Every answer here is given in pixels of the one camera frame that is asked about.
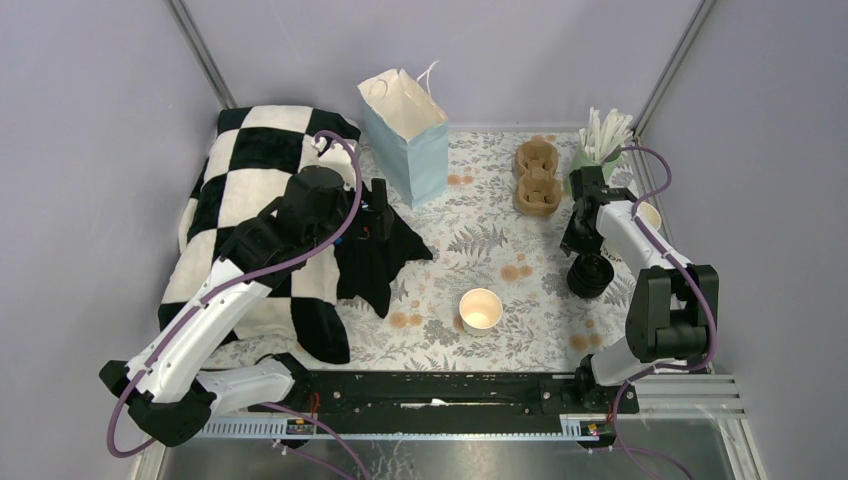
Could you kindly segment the brown cardboard cup carrier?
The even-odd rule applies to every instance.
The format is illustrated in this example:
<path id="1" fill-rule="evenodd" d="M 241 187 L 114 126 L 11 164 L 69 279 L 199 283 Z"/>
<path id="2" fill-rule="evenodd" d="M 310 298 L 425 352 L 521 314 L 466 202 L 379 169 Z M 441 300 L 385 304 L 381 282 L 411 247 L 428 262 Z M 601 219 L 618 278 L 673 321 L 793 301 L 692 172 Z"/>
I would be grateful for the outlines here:
<path id="1" fill-rule="evenodd" d="M 558 165 L 558 150 L 540 135 L 517 148 L 515 203 L 523 215 L 548 217 L 557 211 L 563 197 L 562 181 L 556 176 Z"/>

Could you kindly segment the white paper coffee cup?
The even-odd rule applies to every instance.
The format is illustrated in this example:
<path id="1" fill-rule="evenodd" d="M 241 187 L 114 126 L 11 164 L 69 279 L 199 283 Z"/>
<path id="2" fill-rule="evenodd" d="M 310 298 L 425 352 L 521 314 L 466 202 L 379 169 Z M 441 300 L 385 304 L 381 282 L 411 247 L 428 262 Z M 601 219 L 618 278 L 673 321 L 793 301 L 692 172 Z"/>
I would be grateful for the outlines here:
<path id="1" fill-rule="evenodd" d="M 459 301 L 458 310 L 464 330 L 477 337 L 488 335 L 500 323 L 504 313 L 500 297 L 485 288 L 466 292 Z"/>

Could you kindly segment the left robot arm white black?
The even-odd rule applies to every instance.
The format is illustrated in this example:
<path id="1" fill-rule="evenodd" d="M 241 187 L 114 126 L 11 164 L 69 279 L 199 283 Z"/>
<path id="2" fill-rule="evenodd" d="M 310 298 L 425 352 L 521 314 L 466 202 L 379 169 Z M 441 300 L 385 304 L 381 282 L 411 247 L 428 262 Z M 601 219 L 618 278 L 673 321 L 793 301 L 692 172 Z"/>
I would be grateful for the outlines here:
<path id="1" fill-rule="evenodd" d="M 218 373 L 202 367 L 237 323 L 308 259 L 343 237 L 388 237 L 394 215 L 385 180 L 372 180 L 368 199 L 364 190 L 348 192 L 333 169 L 305 167 L 282 196 L 236 227 L 201 287 L 144 351 L 101 368 L 101 381 L 118 399 L 107 432 L 114 456 L 123 454 L 114 443 L 121 412 L 151 441 L 175 447 L 218 414 L 261 403 L 288 411 L 307 404 L 305 370 L 289 354 Z"/>

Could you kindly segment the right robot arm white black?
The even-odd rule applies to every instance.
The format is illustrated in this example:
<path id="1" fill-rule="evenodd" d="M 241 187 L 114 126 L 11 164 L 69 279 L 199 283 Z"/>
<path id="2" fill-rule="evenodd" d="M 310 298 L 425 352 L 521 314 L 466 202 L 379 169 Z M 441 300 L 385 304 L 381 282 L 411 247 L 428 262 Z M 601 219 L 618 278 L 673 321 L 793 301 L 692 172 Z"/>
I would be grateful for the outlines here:
<path id="1" fill-rule="evenodd" d="M 623 337 L 599 354 L 589 354 L 575 371 L 571 395 L 579 407 L 597 412 L 611 404 L 619 387 L 649 367 L 696 359 L 709 351 L 715 333 L 718 275 L 695 265 L 639 214 L 627 188 L 609 186 L 599 166 L 569 175 L 574 207 L 560 247 L 576 258 L 566 285 L 581 299 L 600 297 L 615 276 L 601 253 L 609 244 L 636 282 Z"/>

